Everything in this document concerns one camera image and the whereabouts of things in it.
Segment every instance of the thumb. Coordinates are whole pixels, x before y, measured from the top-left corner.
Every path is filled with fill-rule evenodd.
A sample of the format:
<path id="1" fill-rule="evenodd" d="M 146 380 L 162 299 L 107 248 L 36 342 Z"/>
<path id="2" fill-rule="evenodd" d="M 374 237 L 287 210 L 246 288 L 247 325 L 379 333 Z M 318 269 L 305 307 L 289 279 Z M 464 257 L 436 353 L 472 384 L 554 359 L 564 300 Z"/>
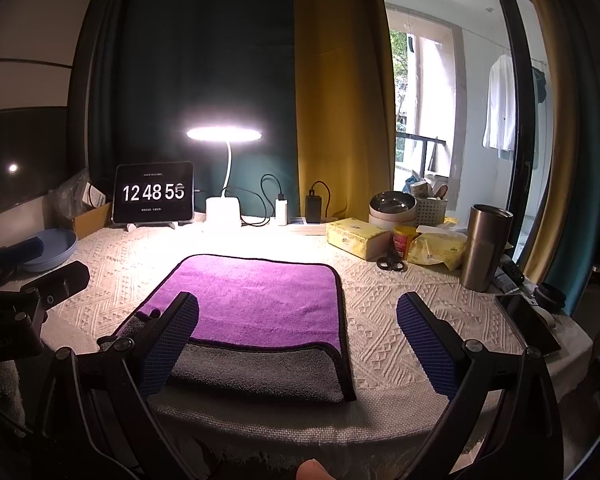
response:
<path id="1" fill-rule="evenodd" d="M 300 464 L 296 480 L 335 480 L 315 458 Z"/>

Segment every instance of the stainless steel tumbler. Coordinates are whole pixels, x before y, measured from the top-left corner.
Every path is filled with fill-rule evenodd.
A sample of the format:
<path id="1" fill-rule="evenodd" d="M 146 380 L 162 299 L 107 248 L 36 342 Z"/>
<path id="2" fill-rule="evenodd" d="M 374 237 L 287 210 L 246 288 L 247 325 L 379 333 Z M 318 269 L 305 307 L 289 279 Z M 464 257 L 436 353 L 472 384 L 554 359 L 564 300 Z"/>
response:
<path id="1" fill-rule="evenodd" d="M 484 292 L 489 288 L 509 238 L 513 215 L 491 205 L 475 204 L 469 215 L 460 283 Z"/>

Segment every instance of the metal screw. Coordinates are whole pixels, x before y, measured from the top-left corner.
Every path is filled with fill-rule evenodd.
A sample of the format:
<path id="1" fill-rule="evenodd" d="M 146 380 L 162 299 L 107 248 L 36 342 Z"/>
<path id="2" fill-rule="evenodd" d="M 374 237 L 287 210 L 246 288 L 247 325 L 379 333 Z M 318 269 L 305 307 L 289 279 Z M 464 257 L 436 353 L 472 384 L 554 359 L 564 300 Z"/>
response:
<path id="1" fill-rule="evenodd" d="M 63 346 L 56 351 L 56 359 L 64 360 L 67 359 L 71 355 L 71 349 L 67 346 Z"/>
<path id="2" fill-rule="evenodd" d="M 475 339 L 469 339 L 465 343 L 466 349 L 469 352 L 482 352 L 484 350 L 484 346 L 480 341 L 476 341 Z"/>
<path id="3" fill-rule="evenodd" d="M 117 352 L 124 352 L 126 350 L 129 350 L 132 347 L 133 343 L 133 340 L 129 339 L 128 337 L 122 337 L 120 339 L 117 339 L 113 343 L 113 348 Z"/>
<path id="4" fill-rule="evenodd" d="M 526 354 L 532 359 L 539 359 L 542 357 L 541 351 L 539 351 L 535 346 L 530 346 L 526 349 Z"/>

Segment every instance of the white shirt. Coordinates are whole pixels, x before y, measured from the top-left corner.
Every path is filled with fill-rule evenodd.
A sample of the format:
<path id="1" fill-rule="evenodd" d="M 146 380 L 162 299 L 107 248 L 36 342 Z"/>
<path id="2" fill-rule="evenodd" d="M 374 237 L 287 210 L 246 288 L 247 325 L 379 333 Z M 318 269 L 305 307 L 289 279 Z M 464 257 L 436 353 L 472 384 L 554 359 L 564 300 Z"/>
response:
<path id="1" fill-rule="evenodd" d="M 482 145 L 512 152 L 516 147 L 516 83 L 513 60 L 503 54 L 489 72 L 487 127 Z"/>

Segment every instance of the white lamp base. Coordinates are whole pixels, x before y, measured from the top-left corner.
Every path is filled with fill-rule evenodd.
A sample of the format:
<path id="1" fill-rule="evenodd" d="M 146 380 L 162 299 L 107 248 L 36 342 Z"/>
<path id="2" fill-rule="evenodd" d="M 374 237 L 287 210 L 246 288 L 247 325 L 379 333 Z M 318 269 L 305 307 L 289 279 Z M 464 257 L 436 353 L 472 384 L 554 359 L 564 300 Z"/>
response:
<path id="1" fill-rule="evenodd" d="M 240 228 L 242 220 L 240 220 L 240 203 L 238 199 L 235 196 L 207 198 L 205 224 L 219 228 Z"/>

